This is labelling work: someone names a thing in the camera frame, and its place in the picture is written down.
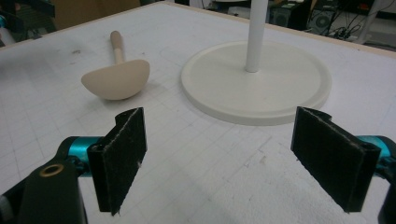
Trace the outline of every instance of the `screw hole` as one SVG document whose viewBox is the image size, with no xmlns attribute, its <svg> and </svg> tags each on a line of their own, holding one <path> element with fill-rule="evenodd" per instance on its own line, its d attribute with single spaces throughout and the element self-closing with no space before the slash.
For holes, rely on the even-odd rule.
<svg viewBox="0 0 396 224">
<path fill-rule="evenodd" d="M 40 171 L 40 175 L 43 177 L 50 177 L 59 174 L 64 169 L 62 164 L 53 164 L 45 167 Z"/>
</svg>

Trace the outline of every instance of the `floor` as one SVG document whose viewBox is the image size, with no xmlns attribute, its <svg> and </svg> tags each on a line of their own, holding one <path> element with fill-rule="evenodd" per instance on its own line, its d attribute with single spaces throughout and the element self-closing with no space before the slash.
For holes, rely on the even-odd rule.
<svg viewBox="0 0 396 224">
<path fill-rule="evenodd" d="M 343 12 L 332 24 L 331 30 L 338 29 L 340 27 L 350 27 L 360 24 L 364 24 L 366 16 L 357 15 L 350 12 Z M 359 29 L 356 33 L 353 33 L 347 41 L 353 41 L 361 33 Z M 370 26 L 370 31 L 366 36 L 367 41 L 365 45 L 370 45 L 375 48 L 388 49 L 396 51 L 396 19 L 380 19 L 375 18 L 373 24 Z"/>
</svg>

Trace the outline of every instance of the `white pole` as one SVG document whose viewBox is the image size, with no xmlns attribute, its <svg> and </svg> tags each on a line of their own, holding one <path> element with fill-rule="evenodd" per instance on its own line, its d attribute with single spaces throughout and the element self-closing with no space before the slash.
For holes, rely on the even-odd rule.
<svg viewBox="0 0 396 224">
<path fill-rule="evenodd" d="M 364 44 L 366 42 L 366 35 L 367 32 L 369 32 L 370 26 L 373 23 L 376 14 L 378 13 L 378 10 L 380 10 L 382 6 L 382 1 L 380 0 L 374 0 L 372 8 L 370 9 L 369 15 L 366 18 L 366 22 L 363 25 L 363 28 L 361 28 L 361 33 L 358 36 L 358 39 L 356 39 L 354 42 L 357 44 Z"/>
<path fill-rule="evenodd" d="M 15 44 L 15 40 L 6 28 L 0 26 L 0 40 L 3 41 L 5 45 Z"/>
<path fill-rule="evenodd" d="M 246 70 L 255 73 L 260 70 L 262 59 L 262 38 L 267 16 L 268 0 L 252 0 L 250 9 L 250 25 L 247 42 Z"/>
</svg>

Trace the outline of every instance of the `black rubber pad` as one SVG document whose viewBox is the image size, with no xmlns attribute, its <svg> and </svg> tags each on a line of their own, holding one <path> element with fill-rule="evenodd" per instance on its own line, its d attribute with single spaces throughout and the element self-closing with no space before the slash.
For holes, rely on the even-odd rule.
<svg viewBox="0 0 396 224">
<path fill-rule="evenodd" d="M 359 212 L 380 148 L 331 122 L 331 116 L 298 107 L 291 150 L 345 212 Z"/>
<path fill-rule="evenodd" d="M 116 127 L 88 148 L 100 211 L 120 211 L 147 151 L 143 108 L 116 116 Z"/>
</svg>

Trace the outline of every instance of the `electronic equipment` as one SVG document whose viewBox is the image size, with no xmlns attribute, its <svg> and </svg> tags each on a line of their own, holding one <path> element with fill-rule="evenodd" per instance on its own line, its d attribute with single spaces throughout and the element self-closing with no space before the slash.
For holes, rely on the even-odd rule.
<svg viewBox="0 0 396 224">
<path fill-rule="evenodd" d="M 337 11 L 337 1 L 319 0 L 312 10 L 308 23 L 311 34 L 327 35 Z"/>
<path fill-rule="evenodd" d="M 339 8 L 345 12 L 368 15 L 375 0 L 339 0 Z"/>
<path fill-rule="evenodd" d="M 288 27 L 294 30 L 306 30 L 312 0 L 303 2 L 281 2 L 271 7 L 273 25 Z"/>
<path fill-rule="evenodd" d="M 15 4 L 20 3 L 30 6 L 32 9 L 55 17 L 55 5 L 46 0 L 0 0 L 0 16 L 6 21 L 6 28 L 14 33 L 23 33 L 23 20 L 17 17 Z"/>
</svg>

